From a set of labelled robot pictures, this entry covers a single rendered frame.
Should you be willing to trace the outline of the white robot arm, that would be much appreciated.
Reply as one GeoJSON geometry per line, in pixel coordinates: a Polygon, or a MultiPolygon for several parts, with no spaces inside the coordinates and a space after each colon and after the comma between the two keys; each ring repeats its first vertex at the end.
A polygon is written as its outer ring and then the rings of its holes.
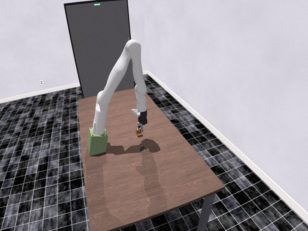
{"type": "Polygon", "coordinates": [[[146,105],[146,98],[144,95],[147,92],[147,88],[141,65],[141,45],[138,41],[131,39],[126,43],[120,58],[113,67],[104,90],[100,91],[97,95],[92,129],[94,134],[102,135],[105,132],[108,104],[111,101],[114,91],[124,77],[131,58],[133,64],[133,77],[136,83],[135,94],[137,105],[146,105]]]}

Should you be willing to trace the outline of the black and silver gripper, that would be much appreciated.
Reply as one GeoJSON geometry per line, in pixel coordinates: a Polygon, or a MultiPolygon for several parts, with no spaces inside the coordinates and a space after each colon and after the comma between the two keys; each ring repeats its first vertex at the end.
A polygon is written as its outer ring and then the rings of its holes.
{"type": "Polygon", "coordinates": [[[147,106],[137,105],[137,109],[132,109],[132,113],[138,116],[138,128],[140,127],[141,132],[143,132],[143,125],[147,124],[147,106]]]}

